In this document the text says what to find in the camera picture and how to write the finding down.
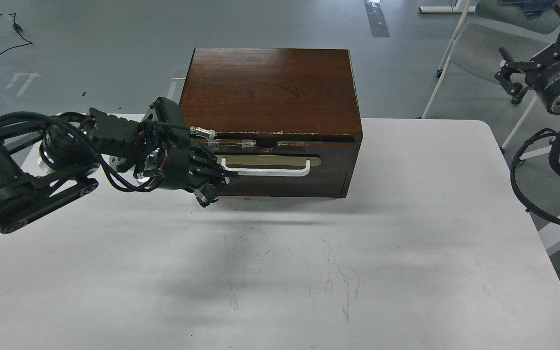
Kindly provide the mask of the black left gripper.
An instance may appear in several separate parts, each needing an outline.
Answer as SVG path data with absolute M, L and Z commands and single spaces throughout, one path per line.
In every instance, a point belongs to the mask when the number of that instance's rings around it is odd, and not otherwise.
M 90 108 L 87 137 L 107 157 L 109 169 L 131 171 L 146 189 L 184 189 L 200 206 L 218 201 L 220 193 L 239 180 L 237 172 L 218 164 L 217 157 L 193 141 L 178 104 L 158 97 L 139 121 Z

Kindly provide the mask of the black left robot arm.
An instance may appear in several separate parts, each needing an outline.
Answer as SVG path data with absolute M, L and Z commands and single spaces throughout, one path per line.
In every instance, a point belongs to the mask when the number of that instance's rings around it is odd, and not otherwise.
M 0 233 L 11 233 L 98 188 L 103 173 L 124 193 L 193 193 L 206 207 L 238 173 L 202 143 L 215 132 L 186 124 L 178 104 L 159 97 L 137 120 L 87 113 L 0 116 Z

